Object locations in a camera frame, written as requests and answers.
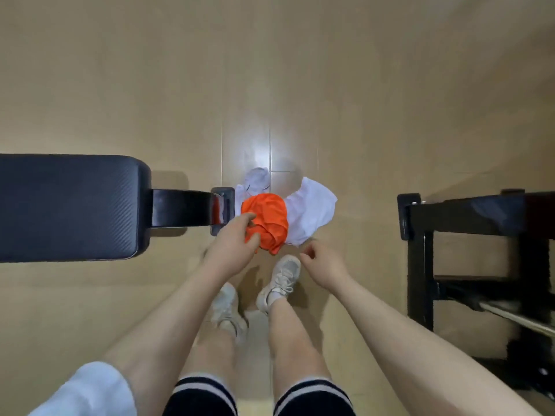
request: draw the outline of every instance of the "white sock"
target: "white sock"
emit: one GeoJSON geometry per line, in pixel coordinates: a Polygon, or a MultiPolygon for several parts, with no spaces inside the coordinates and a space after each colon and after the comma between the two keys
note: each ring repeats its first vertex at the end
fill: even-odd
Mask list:
{"type": "Polygon", "coordinates": [[[237,337],[237,329],[235,328],[233,323],[229,320],[224,320],[221,323],[219,323],[218,328],[229,331],[233,337],[237,337]]]}
{"type": "Polygon", "coordinates": [[[279,298],[285,298],[285,295],[282,294],[281,292],[270,292],[268,294],[268,309],[270,309],[270,307],[272,306],[272,304],[274,303],[275,300],[279,299],[279,298]]]}

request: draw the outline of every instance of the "white sneaker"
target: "white sneaker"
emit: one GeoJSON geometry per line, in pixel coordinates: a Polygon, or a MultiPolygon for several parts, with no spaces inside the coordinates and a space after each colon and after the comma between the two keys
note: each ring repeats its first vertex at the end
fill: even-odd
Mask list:
{"type": "Polygon", "coordinates": [[[235,342],[245,341],[248,326],[245,319],[239,314],[239,297],[231,283],[226,283],[212,301],[212,318],[210,321],[219,326],[224,321],[229,321],[235,328],[235,342]]]}
{"type": "Polygon", "coordinates": [[[293,286],[301,274],[301,262],[292,255],[283,256],[274,266],[272,279],[270,283],[264,287],[256,298],[256,306],[266,315],[270,312],[268,305],[268,295],[277,292],[287,297],[293,292],[293,286]]]}

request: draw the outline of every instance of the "white cloth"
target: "white cloth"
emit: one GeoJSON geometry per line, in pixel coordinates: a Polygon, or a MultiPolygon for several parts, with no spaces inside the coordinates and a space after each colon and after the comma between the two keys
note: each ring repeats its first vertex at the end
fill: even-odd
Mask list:
{"type": "Polygon", "coordinates": [[[136,416],[126,379],[105,362],[87,363],[29,416],[136,416]]]}
{"type": "Polygon", "coordinates": [[[249,197],[270,191],[268,168],[253,168],[245,175],[243,184],[235,187],[235,216],[241,214],[241,204],[249,197]]]}
{"type": "MultiPolygon", "coordinates": [[[[241,214],[241,204],[247,198],[268,192],[270,172],[267,168],[250,170],[243,184],[235,188],[235,216],[241,214]]],[[[334,216],[337,197],[319,182],[307,177],[302,179],[301,188],[285,199],[289,231],[286,244],[299,246],[314,232],[328,224],[334,216]]]]}

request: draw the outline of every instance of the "hand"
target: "hand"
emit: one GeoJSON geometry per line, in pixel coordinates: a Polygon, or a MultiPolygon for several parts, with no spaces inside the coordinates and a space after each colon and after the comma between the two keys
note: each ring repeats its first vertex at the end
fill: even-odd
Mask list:
{"type": "Polygon", "coordinates": [[[224,281],[245,268],[260,245],[258,233],[245,243],[246,227],[255,217],[254,213],[235,217],[220,230],[206,252],[203,265],[220,275],[224,281]]]}
{"type": "Polygon", "coordinates": [[[310,277],[332,294],[344,280],[351,277],[341,255],[320,241],[310,242],[301,252],[300,260],[310,277]]]}

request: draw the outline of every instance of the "person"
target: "person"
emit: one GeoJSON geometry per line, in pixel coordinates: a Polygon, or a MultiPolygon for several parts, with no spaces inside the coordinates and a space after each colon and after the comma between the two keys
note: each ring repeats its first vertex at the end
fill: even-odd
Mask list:
{"type": "MultiPolygon", "coordinates": [[[[235,345],[245,339],[247,324],[228,280],[259,246],[258,235],[245,243],[253,217],[234,218],[170,297],[31,416],[237,416],[235,345]],[[192,348],[209,308],[212,326],[192,348]]],[[[312,241],[299,258],[281,258],[256,300],[269,316],[275,416],[355,414],[287,301],[302,265],[346,308],[410,414],[539,414],[468,355],[365,290],[337,252],[312,241]]]]}

